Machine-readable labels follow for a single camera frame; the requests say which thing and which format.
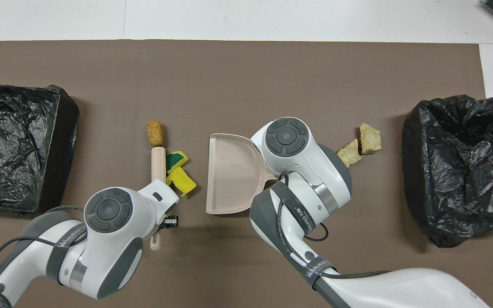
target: cork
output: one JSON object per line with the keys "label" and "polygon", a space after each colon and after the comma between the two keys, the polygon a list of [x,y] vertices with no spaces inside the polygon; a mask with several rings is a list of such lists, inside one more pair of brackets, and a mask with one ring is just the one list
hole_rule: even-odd
{"label": "cork", "polygon": [[157,120],[147,122],[147,138],[152,146],[163,145],[163,125]]}

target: yellow sponge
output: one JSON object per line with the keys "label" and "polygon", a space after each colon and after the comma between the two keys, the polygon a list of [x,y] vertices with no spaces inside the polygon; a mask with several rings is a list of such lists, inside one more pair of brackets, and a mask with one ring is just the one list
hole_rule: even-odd
{"label": "yellow sponge", "polygon": [[182,151],[169,152],[166,154],[166,172],[171,174],[176,168],[190,160]]}
{"label": "yellow sponge", "polygon": [[197,184],[190,179],[186,172],[179,166],[176,167],[166,178],[166,184],[170,185],[171,183],[174,183],[174,186],[182,191],[182,197],[197,186]]}

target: brown paper mat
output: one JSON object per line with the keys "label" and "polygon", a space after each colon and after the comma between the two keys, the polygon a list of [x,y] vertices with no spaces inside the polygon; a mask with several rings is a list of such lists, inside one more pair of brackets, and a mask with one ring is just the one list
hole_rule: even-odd
{"label": "brown paper mat", "polygon": [[[450,273],[493,306],[493,234],[439,249],[407,210],[401,127],[420,100],[484,98],[477,45],[258,41],[1,41],[0,83],[62,86],[80,106],[63,204],[99,189],[149,181],[146,122],[166,127],[166,147],[189,157],[198,188],[174,214],[163,247],[147,251],[131,282],[96,301],[36,279],[17,307],[326,307],[252,229],[248,212],[205,213],[209,135],[250,136],[281,116],[303,119],[334,150],[361,123],[383,149],[350,168],[352,200],[310,245],[341,273],[430,267]],[[0,214],[0,244],[28,220]]]}

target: black cable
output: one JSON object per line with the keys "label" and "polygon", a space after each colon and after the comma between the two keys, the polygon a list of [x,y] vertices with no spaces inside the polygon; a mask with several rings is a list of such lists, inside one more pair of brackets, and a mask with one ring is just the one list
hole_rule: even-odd
{"label": "black cable", "polygon": [[85,232],[83,232],[80,236],[78,236],[78,237],[76,238],[76,240],[74,240],[74,242],[72,242],[72,243],[70,244],[70,247],[75,246],[75,245],[79,244],[80,242],[83,242],[84,240],[86,240],[86,236],[87,236],[87,234],[86,234],[86,233],[87,233],[87,232],[86,232],[86,230],[85,230]]}
{"label": "black cable", "polygon": [[45,214],[50,213],[50,212],[56,212],[57,210],[63,210],[63,209],[75,209],[75,210],[78,210],[78,211],[83,212],[83,209],[82,208],[70,207],[70,206],[64,205],[64,206],[61,206],[61,207],[51,208],[50,210],[46,211]]}
{"label": "black cable", "polygon": [[321,237],[321,238],[313,238],[313,237],[309,237],[307,235],[304,235],[303,238],[305,238],[306,240],[312,240],[313,242],[322,242],[323,240],[326,240],[327,237],[328,237],[328,228],[322,222],[320,223],[320,225],[324,229],[324,236],[323,237]]}
{"label": "black cable", "polygon": [[[278,180],[280,181],[282,178],[284,178],[284,185],[288,186],[288,174],[286,173],[279,174]],[[279,206],[277,209],[277,230],[279,231],[279,237],[281,239],[281,242],[284,243],[284,247],[286,248],[286,251],[288,251],[288,253],[293,253],[293,249],[292,247],[290,247],[290,243],[288,242],[288,240],[286,240],[286,237],[282,232],[281,214],[282,214],[282,199],[279,201]]]}
{"label": "black cable", "polygon": [[[281,173],[279,175],[278,180],[281,180],[282,178],[284,178],[284,185],[288,186],[288,174]],[[282,226],[280,224],[281,212],[282,212],[282,199],[279,201],[279,208],[277,209],[277,230],[279,231],[279,237],[280,237],[282,243],[285,244],[285,248],[289,253],[294,253],[300,259],[303,259],[302,257],[300,257],[298,252],[296,252],[296,250],[294,250],[290,246],[290,243],[288,242],[288,240],[286,240],[286,237],[284,236],[284,234],[282,232]],[[329,234],[328,228],[322,222],[320,223],[320,225],[323,227],[324,232],[325,232],[325,235],[322,238],[312,238],[312,237],[309,237],[307,235],[304,235],[303,237],[307,240],[312,240],[314,242],[322,242],[323,240],[326,240],[328,237],[328,234]],[[375,272],[348,274],[348,275],[334,275],[334,274],[328,274],[328,273],[322,272],[321,277],[332,278],[332,279],[353,279],[353,278],[372,277],[372,276],[381,275],[384,273],[389,273],[389,271],[375,271]]]}
{"label": "black cable", "polygon": [[39,238],[36,236],[19,236],[19,237],[13,238],[12,240],[6,241],[5,244],[0,246],[0,252],[2,250],[4,250],[8,245],[10,245],[14,242],[18,242],[19,240],[36,240],[37,242],[41,242],[43,244],[47,244],[47,245],[51,245],[51,246],[54,246],[56,244],[56,243],[53,243],[49,240],[44,240],[43,238]]}
{"label": "black cable", "polygon": [[389,271],[376,271],[376,272],[358,273],[358,274],[350,274],[350,275],[334,275],[334,274],[327,274],[325,272],[322,272],[321,276],[326,278],[332,278],[332,279],[352,279],[352,278],[372,277],[374,275],[382,275],[385,273],[389,273]]}

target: wooden handle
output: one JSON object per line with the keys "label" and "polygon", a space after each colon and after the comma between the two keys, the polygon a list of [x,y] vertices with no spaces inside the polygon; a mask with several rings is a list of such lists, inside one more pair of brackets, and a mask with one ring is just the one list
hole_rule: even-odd
{"label": "wooden handle", "polygon": [[162,146],[151,149],[151,181],[166,180],[166,151]]}
{"label": "wooden handle", "polygon": [[153,251],[157,251],[159,250],[159,248],[161,248],[161,236],[160,234],[155,234],[151,237],[151,239],[149,240],[149,249],[153,250]]}

